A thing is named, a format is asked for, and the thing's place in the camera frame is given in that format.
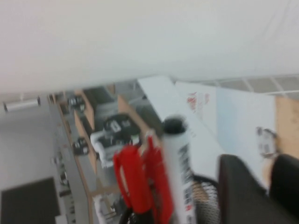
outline wall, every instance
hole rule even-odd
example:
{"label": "wall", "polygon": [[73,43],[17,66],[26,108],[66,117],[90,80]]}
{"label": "wall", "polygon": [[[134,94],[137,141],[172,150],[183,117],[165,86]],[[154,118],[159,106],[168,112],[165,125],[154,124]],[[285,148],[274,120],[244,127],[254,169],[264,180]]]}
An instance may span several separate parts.
{"label": "wall", "polygon": [[2,0],[0,91],[299,72],[297,0]]}

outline black object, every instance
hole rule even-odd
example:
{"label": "black object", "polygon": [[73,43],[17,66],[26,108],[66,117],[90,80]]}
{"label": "black object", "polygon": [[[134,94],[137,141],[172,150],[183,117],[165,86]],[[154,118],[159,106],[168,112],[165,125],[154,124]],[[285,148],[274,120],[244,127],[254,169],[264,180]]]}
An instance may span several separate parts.
{"label": "black object", "polygon": [[219,171],[218,197],[222,224],[298,223],[277,200],[266,195],[265,189],[237,156],[222,155]]}
{"label": "black object", "polygon": [[122,133],[122,135],[126,133],[128,136],[139,135],[140,133],[140,128],[126,113],[118,113],[106,119],[104,129],[106,132],[113,132],[115,138],[118,138],[118,133]]}
{"label": "black object", "polygon": [[299,220],[299,160],[280,155],[272,168],[270,198]]}
{"label": "black object", "polygon": [[118,200],[115,200],[111,207],[114,209],[116,215],[121,215],[127,209],[126,203],[122,196]]}
{"label": "black object", "polygon": [[55,224],[59,215],[53,178],[1,193],[1,224]]}
{"label": "black object", "polygon": [[67,179],[66,172],[63,172],[59,175],[60,184],[63,186],[69,186],[69,181]]}
{"label": "black object", "polygon": [[77,141],[73,142],[72,148],[75,155],[87,155],[89,153],[88,144],[83,137],[80,137]]}
{"label": "black object", "polygon": [[64,190],[59,192],[59,197],[64,197],[71,194],[71,190]]}
{"label": "black object", "polygon": [[165,134],[182,134],[186,131],[187,127],[184,120],[179,117],[167,118],[164,123]]}
{"label": "black object", "polygon": [[67,104],[74,110],[84,112],[85,102],[82,96],[73,96],[67,99]]}

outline mesh pen holder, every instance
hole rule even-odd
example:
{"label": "mesh pen holder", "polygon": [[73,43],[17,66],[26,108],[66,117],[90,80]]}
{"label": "mesh pen holder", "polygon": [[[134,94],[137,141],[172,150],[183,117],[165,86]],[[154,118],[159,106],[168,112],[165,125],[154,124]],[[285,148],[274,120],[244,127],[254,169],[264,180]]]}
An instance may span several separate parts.
{"label": "mesh pen holder", "polygon": [[[193,199],[198,224],[220,224],[217,182],[202,176],[193,176]],[[132,209],[127,209],[119,224],[139,224]]]}

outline white marker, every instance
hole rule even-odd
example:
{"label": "white marker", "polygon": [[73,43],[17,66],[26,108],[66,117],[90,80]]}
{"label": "white marker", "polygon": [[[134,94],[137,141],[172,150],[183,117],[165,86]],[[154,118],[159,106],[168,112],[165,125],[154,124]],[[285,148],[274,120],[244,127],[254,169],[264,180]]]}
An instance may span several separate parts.
{"label": "white marker", "polygon": [[163,152],[172,200],[180,224],[196,224],[189,160],[189,131],[184,119],[164,121]]}

